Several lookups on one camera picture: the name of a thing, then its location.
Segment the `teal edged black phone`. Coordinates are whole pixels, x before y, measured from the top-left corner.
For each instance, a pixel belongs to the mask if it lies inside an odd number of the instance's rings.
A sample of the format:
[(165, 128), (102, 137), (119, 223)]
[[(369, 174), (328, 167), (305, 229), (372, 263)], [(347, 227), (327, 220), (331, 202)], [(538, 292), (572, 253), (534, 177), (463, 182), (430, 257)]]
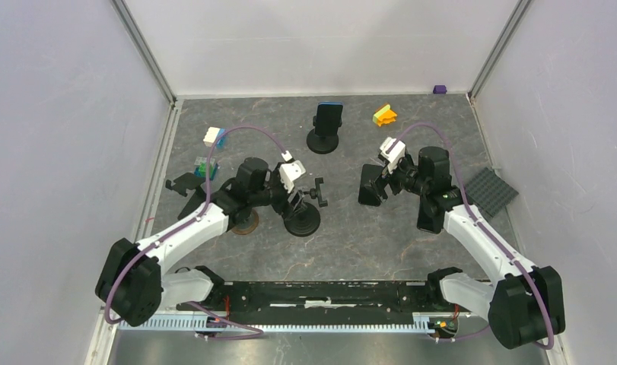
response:
[(387, 199), (386, 185), (383, 177), (384, 167), (366, 163), (362, 166), (358, 190), (358, 203), (366, 206), (380, 206)]

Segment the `blue edged black phone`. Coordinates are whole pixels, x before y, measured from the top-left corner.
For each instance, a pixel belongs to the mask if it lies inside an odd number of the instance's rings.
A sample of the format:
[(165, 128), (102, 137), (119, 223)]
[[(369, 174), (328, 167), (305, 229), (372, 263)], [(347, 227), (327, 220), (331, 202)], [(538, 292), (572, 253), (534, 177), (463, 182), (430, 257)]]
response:
[(337, 136), (342, 124), (343, 103), (319, 103), (313, 123), (315, 133), (319, 137)]

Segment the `black round base phone stand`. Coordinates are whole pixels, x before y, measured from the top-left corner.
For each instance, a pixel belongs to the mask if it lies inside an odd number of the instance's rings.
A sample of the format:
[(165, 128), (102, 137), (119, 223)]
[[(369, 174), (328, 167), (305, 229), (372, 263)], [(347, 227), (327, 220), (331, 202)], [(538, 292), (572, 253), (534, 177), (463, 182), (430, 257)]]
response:
[(314, 127), (307, 135), (308, 148), (316, 154), (329, 154), (339, 146), (338, 128), (318, 129)]

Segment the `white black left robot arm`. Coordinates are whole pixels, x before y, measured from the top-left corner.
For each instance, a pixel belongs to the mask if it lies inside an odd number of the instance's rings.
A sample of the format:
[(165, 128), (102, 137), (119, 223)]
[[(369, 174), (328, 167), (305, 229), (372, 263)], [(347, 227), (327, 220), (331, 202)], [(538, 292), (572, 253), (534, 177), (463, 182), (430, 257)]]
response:
[(161, 307), (186, 302), (217, 309), (224, 302), (224, 288), (208, 274), (169, 270), (203, 243), (244, 224), (255, 207), (272, 207), (285, 224), (306, 214), (312, 206), (297, 189), (305, 173), (299, 160), (271, 169), (264, 160), (248, 157), (215, 192), (202, 184), (191, 186), (191, 173), (170, 182), (178, 192), (194, 191), (179, 220), (136, 243), (122, 238), (110, 247), (94, 289), (104, 303), (106, 322), (139, 326)]

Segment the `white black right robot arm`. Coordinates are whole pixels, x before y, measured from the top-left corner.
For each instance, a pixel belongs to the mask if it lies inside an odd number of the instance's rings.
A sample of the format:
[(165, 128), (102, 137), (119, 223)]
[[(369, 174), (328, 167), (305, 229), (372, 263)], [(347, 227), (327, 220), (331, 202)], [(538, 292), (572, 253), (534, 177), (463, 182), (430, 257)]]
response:
[(482, 283), (457, 268), (433, 273), (425, 289), (430, 308), (444, 310), (457, 304), (484, 319), (507, 349), (535, 344), (550, 350), (565, 330), (565, 308), (560, 274), (527, 259), (469, 203), (461, 185), (453, 185), (450, 153), (439, 147), (422, 148), (416, 160), (406, 146), (388, 138), (379, 150), (380, 175), (372, 182), (381, 198), (385, 188), (419, 197), (417, 227), (431, 233), (445, 231), (459, 241), (487, 274)]

